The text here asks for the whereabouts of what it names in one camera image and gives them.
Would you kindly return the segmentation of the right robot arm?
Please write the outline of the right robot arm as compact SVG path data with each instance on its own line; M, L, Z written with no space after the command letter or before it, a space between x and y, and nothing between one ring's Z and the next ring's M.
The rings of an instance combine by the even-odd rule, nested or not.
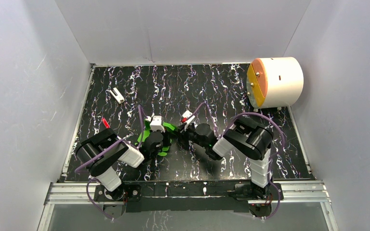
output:
M207 123L195 125L183 119L178 128L178 139L196 144L205 149L212 160L221 160L227 154L240 154L249 159L250 186L236 190L236 195L254 199L270 196L272 179L270 167L271 142L273 133L251 118L240 117L221 137Z

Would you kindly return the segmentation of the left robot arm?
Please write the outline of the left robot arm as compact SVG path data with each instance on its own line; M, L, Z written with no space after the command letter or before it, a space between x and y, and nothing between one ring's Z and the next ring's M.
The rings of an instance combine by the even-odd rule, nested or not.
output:
M137 168L143 162L154 159L163 152L164 147L171 145L171 139L166 132L143 132L137 146L120 138L111 128L107 128L79 143L76 157L82 165L75 169L76 173L87 170L89 174L101 183L106 194L112 200L124 196L123 181L113 169L117 161Z

